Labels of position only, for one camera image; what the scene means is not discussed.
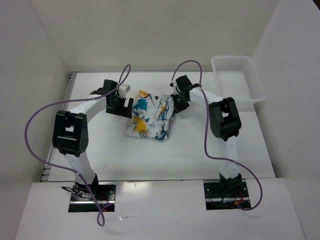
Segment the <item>printed white teal yellow shorts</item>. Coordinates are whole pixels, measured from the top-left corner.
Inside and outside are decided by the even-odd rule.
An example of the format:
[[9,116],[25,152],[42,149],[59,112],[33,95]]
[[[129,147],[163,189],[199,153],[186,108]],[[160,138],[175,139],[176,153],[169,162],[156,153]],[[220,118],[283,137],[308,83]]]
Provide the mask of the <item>printed white teal yellow shorts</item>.
[[154,94],[140,90],[132,105],[131,119],[127,122],[125,135],[131,138],[166,141],[174,111],[174,101],[156,100]]

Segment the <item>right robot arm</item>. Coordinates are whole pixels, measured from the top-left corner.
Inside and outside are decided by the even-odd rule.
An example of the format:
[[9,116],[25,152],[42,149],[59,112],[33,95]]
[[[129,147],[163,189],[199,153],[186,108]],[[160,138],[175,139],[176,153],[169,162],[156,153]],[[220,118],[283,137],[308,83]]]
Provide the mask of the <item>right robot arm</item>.
[[242,175],[237,166],[238,136],[242,122],[235,100],[222,98],[202,88],[199,83],[192,84],[186,75],[170,83],[173,93],[174,113],[184,111],[190,102],[197,103],[206,110],[205,143],[208,133],[219,140],[223,151],[219,172],[219,191],[223,197],[234,195],[240,188]]

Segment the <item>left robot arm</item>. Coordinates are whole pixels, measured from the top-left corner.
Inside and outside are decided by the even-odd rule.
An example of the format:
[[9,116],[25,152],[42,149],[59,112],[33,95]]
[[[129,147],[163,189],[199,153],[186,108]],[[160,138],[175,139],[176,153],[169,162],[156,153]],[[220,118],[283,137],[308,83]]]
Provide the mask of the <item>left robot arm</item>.
[[103,87],[90,93],[89,100],[84,101],[69,111],[60,110],[55,115],[52,144],[64,155],[72,170],[75,171],[75,187],[72,191],[87,199],[96,199],[101,191],[97,174],[93,171],[88,156],[88,123],[98,113],[132,117],[133,98],[125,105],[130,86],[106,79]]

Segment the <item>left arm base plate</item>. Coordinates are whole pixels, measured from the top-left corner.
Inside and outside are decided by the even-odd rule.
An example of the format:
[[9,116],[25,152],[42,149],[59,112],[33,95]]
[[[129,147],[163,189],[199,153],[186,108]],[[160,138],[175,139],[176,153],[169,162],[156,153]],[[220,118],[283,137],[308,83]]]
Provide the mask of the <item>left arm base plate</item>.
[[[115,211],[116,187],[116,182],[99,182],[98,188],[95,191],[95,198],[103,212]],[[61,188],[71,193],[68,208],[69,213],[88,213],[99,211],[92,195],[85,186],[80,187],[77,184],[74,184],[72,187],[62,186]]]

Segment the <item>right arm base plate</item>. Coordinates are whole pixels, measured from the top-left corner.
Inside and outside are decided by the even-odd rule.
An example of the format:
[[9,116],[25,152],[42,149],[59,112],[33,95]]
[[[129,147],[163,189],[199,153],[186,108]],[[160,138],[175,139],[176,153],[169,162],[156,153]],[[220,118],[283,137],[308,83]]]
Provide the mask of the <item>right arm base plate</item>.
[[223,193],[218,180],[204,181],[203,188],[207,211],[234,210],[238,209],[238,206],[243,209],[251,208],[247,184],[244,180],[234,193]]

